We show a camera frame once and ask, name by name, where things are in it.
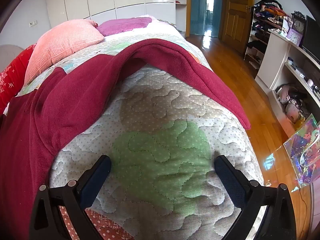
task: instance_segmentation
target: quilted bedspread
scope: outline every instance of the quilted bedspread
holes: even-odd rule
[[[38,87],[57,66],[69,73],[98,53],[116,55],[146,38],[174,42],[209,67],[201,51],[176,30],[154,33],[147,29],[108,36],[65,58],[20,95]],[[248,179],[263,185],[258,161],[238,119],[151,65],[117,84],[102,116],[60,151],[50,171],[50,187],[78,179],[102,154],[110,156],[113,166],[91,209],[136,240],[224,236],[240,209],[234,207],[212,167],[214,155],[226,155]],[[264,210],[247,239],[254,238]]]

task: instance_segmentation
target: pink pillow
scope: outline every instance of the pink pillow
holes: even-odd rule
[[[104,39],[91,20],[70,20],[43,34],[31,55],[24,85],[65,57]]]

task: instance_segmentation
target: doorway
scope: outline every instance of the doorway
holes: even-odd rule
[[[222,0],[191,0],[190,34],[218,37]]]

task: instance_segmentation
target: clothing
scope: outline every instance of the clothing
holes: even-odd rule
[[[258,18],[258,17],[263,17],[263,19],[265,20],[265,18],[273,17],[273,14],[271,14],[270,12],[268,12],[267,10],[265,10],[265,11],[256,13],[255,16],[256,16],[257,18]]]
[[[263,30],[268,32],[269,29],[273,29],[274,27],[266,22],[257,21],[253,23],[252,29],[253,30]]]
[[[257,2],[254,6],[261,7],[261,5],[277,6],[279,9],[282,10],[282,5],[277,0],[261,0]]]
[[[270,39],[270,36],[268,36],[267,34],[264,34],[263,32],[261,31],[257,31],[254,36],[256,36],[258,39],[264,41],[265,43],[268,43],[269,42],[269,39]]]
[[[266,11],[270,12],[271,14],[273,15],[279,15],[279,16],[288,16],[285,11],[279,9],[279,8],[276,8],[274,6],[270,6],[268,8],[265,8]]]
[[[68,75],[57,67],[38,90],[13,98],[8,116],[0,118],[1,236],[28,239],[33,201],[55,156],[100,117],[116,83],[146,63],[225,106],[250,128],[239,101],[222,80],[169,41],[149,39],[116,56],[97,55]]]
[[[263,44],[261,41],[251,41],[247,44],[247,46],[252,49],[253,47],[255,47],[257,50],[261,51],[263,54],[266,52],[267,50],[267,46],[266,44]]]

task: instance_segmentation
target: white wardrobe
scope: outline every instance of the white wardrobe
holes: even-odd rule
[[[176,0],[47,0],[51,27],[72,19],[107,20],[145,14],[176,23]],[[185,31],[185,20],[182,23]]]

